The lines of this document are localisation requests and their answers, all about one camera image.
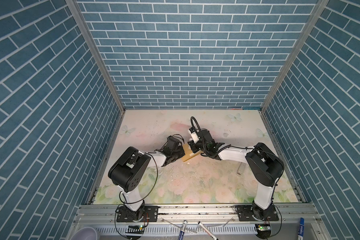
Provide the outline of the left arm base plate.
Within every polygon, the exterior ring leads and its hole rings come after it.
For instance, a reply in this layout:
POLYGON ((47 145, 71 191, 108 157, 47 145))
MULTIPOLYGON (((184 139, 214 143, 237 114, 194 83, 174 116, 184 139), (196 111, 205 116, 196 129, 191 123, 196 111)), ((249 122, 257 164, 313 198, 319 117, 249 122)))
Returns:
POLYGON ((131 222, 157 222, 158 206, 141 205, 137 211, 132 211, 125 205, 121 205, 117 210, 116 221, 118 223, 131 222))

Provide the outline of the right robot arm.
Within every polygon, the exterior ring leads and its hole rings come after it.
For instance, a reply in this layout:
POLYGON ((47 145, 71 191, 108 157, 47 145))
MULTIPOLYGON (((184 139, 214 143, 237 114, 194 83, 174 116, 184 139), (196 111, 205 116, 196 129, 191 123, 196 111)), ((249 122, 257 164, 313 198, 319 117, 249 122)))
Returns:
POLYGON ((257 193, 252 203, 253 217, 263 221, 274 213, 273 198, 276 185, 284 173, 284 163, 264 143, 253 147, 234 147, 217 143, 206 129, 189 129, 188 141, 193 153, 219 161, 236 161, 247 164, 258 182, 257 193))

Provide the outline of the blue marker pen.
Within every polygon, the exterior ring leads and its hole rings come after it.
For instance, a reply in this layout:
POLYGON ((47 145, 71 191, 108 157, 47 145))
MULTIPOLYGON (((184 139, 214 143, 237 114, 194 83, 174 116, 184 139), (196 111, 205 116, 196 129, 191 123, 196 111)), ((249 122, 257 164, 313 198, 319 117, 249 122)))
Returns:
POLYGON ((186 232, 187 224, 188 224, 188 221, 184 220, 181 230, 179 232, 178 240, 183 240, 185 232, 186 232))

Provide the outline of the white bowl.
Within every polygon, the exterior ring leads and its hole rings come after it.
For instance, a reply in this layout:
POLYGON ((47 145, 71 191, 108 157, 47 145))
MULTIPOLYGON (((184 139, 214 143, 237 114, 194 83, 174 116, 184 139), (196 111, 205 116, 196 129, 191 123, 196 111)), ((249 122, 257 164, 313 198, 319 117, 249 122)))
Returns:
POLYGON ((84 227, 77 231, 70 240, 99 240, 100 234, 92 227, 84 227))

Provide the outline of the black white marker pen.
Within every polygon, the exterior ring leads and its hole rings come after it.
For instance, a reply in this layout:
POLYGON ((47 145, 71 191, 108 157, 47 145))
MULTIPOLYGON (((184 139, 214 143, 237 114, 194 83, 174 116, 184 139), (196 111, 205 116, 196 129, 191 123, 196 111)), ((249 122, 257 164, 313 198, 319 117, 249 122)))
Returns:
POLYGON ((198 225, 199 225, 213 240, 218 240, 218 238, 217 238, 202 222, 198 222, 198 225))

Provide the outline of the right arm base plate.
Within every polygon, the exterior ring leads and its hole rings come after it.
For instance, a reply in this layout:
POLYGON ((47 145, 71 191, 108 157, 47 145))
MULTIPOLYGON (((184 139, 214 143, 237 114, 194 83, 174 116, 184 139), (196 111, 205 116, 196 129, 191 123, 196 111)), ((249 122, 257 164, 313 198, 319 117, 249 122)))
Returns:
POLYGON ((274 205, 270 205, 266 210, 253 205, 235 205, 234 210, 238 214, 240 222, 277 222, 279 220, 279 215, 274 205))

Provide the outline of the blue marker right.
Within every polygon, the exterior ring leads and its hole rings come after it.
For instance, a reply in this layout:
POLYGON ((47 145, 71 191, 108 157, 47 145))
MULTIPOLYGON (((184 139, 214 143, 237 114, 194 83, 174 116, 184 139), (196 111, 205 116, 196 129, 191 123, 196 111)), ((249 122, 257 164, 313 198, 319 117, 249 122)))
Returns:
POLYGON ((297 240, 304 239, 304 228, 305 228, 305 220, 304 220, 304 218, 300 218, 299 228, 298 228, 298 233, 297 233, 297 240))

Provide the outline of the yellow envelope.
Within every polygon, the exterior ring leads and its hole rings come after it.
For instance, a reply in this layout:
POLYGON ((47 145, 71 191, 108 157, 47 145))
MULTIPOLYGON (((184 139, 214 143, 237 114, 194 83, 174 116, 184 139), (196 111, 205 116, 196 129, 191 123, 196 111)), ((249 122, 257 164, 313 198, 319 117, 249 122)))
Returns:
POLYGON ((183 150, 185 155, 181 158, 181 161, 186 162, 202 153, 202 151, 198 150, 196 153, 193 153, 191 147, 188 144, 183 145, 183 150))

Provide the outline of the aluminium rail frame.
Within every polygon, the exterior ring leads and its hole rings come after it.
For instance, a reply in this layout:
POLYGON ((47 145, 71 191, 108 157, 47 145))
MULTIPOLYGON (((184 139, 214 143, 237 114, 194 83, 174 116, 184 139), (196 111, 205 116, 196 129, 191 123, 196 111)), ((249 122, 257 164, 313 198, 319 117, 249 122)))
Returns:
POLYGON ((118 205, 82 205, 67 238, 84 227, 92 227, 100 239, 177 239, 187 220, 184 239, 212 238, 198 225, 202 222, 219 240, 296 240, 300 218, 305 220, 304 240, 328 240, 329 233, 312 203, 275 204, 276 221, 240 222, 234 206, 239 204, 183 204, 158 206, 157 222, 118 223, 118 205))

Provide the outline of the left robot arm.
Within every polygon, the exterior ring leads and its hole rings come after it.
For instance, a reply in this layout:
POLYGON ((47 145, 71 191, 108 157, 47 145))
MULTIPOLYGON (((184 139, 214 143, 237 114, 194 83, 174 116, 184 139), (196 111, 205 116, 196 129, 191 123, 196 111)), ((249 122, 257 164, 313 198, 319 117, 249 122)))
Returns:
POLYGON ((119 219, 124 222, 137 222, 146 217, 144 198, 138 185, 145 171, 150 167, 157 170, 176 162, 185 156, 184 138, 175 134, 167 137, 166 143, 158 150, 144 153, 135 147, 128 147, 110 168, 108 177, 120 189, 123 206, 119 208, 119 219))

